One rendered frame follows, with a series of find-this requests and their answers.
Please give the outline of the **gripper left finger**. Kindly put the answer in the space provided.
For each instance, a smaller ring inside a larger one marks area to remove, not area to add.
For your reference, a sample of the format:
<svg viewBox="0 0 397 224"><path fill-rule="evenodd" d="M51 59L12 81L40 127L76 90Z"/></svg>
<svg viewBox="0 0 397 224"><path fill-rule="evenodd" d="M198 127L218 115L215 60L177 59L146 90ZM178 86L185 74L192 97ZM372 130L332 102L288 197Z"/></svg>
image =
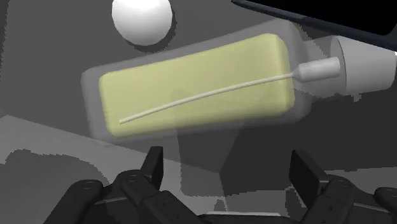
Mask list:
<svg viewBox="0 0 397 224"><path fill-rule="evenodd" d="M73 183L43 224L83 224L89 210L104 200L108 189L128 200L136 211L134 224L202 224L171 192L160 191L163 176L163 148L152 146L140 169L119 173L107 187L96 179Z"/></svg>

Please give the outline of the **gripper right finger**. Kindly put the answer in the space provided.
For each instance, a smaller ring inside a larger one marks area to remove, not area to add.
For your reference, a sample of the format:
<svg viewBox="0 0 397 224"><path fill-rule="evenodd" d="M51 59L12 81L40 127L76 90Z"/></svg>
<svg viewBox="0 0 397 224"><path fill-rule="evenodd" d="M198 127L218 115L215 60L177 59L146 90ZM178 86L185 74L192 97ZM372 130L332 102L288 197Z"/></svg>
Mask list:
<svg viewBox="0 0 397 224"><path fill-rule="evenodd" d="M304 150L292 151L289 180L307 207L300 224L397 224L397 188L366 193L325 173Z"/></svg>

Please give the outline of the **clear yellow soap dispenser bottle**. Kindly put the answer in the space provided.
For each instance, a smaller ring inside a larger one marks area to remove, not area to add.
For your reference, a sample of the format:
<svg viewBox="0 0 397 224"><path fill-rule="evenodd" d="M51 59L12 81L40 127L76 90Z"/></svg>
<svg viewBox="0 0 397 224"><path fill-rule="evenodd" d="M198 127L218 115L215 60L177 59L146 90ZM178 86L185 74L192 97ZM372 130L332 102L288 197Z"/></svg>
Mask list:
<svg viewBox="0 0 397 224"><path fill-rule="evenodd" d="M90 135L113 144L306 116L315 99L394 81L397 52L343 36L303 40L273 19L224 36L93 67L81 86Z"/></svg>

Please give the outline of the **white egg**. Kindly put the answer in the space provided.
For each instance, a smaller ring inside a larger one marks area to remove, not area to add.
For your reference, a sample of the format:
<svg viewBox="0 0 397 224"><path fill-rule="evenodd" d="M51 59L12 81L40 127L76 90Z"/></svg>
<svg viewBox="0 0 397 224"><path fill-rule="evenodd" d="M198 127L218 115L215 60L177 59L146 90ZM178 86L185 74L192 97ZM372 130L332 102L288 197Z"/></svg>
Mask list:
<svg viewBox="0 0 397 224"><path fill-rule="evenodd" d="M141 46L154 45L166 37L172 25L169 0L113 0L114 27L127 41Z"/></svg>

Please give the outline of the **black flat tablet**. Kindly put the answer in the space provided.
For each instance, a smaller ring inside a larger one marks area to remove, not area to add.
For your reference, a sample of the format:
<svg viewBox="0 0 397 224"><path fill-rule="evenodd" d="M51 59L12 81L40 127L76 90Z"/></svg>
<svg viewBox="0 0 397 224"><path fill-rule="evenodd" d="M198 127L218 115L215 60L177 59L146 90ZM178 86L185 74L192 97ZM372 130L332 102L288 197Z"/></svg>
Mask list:
<svg viewBox="0 0 397 224"><path fill-rule="evenodd" d="M397 0L231 0L277 18L397 52Z"/></svg>

